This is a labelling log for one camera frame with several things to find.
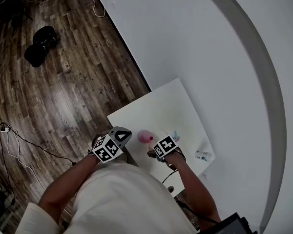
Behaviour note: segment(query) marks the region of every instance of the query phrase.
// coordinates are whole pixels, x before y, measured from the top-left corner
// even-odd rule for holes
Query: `black baseboard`
[[[97,1],[100,3],[101,7],[104,8],[104,5],[102,4],[101,0],[97,0]],[[112,26],[113,26],[113,28],[114,28],[116,34],[117,34],[118,37],[121,39],[123,45],[125,46],[127,52],[129,53],[130,58],[132,59],[132,61],[133,61],[134,65],[136,66],[136,68],[137,68],[137,70],[138,70],[138,72],[139,72],[139,74],[140,74],[140,76],[141,76],[143,82],[144,82],[145,85],[146,85],[146,88],[148,89],[149,92],[151,92],[152,90],[150,89],[150,86],[148,85],[148,83],[147,83],[145,77],[143,76],[143,74],[142,74],[142,72],[141,72],[141,70],[140,70],[138,64],[136,63],[136,60],[135,60],[134,57],[132,56],[130,50],[128,49],[128,47],[127,47],[127,45],[126,45],[126,43],[125,43],[125,41],[124,41],[124,39],[122,38],[121,34],[119,33],[118,29],[116,28],[115,24],[113,23],[113,20],[111,19],[111,17],[109,16],[109,14],[108,14],[107,11],[105,11],[105,16],[107,16],[107,18],[108,18],[108,20],[110,21],[110,23],[112,24]]]

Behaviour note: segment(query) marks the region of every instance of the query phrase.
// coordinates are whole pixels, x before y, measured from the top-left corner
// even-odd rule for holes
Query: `person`
[[[174,165],[186,199],[199,215],[220,221],[208,190],[178,152],[165,156]],[[168,189],[144,170],[120,162],[99,164],[87,155],[57,178],[38,205],[29,203],[16,234],[57,234],[61,213],[75,196],[74,215],[65,234],[196,233]],[[200,229],[214,224],[199,219]]]

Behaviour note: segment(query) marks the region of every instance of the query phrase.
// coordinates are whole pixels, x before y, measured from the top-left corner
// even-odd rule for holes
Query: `white t-shirt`
[[[16,234],[58,234],[58,224],[29,203]],[[82,185],[65,234],[196,233],[167,188],[142,169],[120,163],[99,164]]]

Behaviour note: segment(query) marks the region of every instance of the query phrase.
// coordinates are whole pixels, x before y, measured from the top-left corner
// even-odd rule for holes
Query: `wooden floor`
[[[93,137],[111,127],[106,116],[148,90],[108,18],[94,16],[92,0],[25,4],[33,21],[24,17],[14,35],[11,24],[0,25],[0,117],[23,138],[78,161]],[[103,14],[98,2],[96,12]],[[61,41],[41,67],[33,68],[24,52],[34,33],[46,25],[55,28]],[[13,233],[27,204],[37,203],[43,189],[29,169],[8,155],[7,133],[1,138],[17,202],[4,231]],[[71,166],[22,140],[20,144],[21,161],[34,169],[45,188]],[[16,155],[17,150],[10,132],[9,151]],[[0,182],[8,186],[1,147]],[[70,217],[64,213],[60,223],[63,219]]]

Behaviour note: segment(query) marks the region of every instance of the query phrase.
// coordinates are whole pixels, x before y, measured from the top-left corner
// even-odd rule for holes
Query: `shirt sleeve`
[[[54,219],[42,208],[29,203],[16,234],[59,234],[60,228]]]

